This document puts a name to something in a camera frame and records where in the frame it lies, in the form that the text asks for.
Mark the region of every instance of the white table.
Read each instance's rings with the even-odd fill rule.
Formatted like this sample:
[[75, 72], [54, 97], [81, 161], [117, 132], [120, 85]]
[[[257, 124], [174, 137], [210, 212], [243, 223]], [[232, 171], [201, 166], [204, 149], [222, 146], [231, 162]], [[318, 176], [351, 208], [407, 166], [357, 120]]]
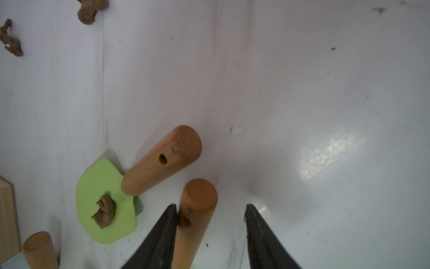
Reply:
[[[1, 1], [24, 52], [0, 49], [21, 241], [46, 230], [62, 269], [120, 268], [202, 177], [219, 204], [194, 269], [249, 268], [247, 202], [304, 269], [429, 268], [430, 3], [399, 2], [111, 0], [86, 26], [77, 1]], [[200, 159], [139, 196], [133, 234], [93, 242], [79, 177], [103, 153], [130, 168], [179, 124]]]

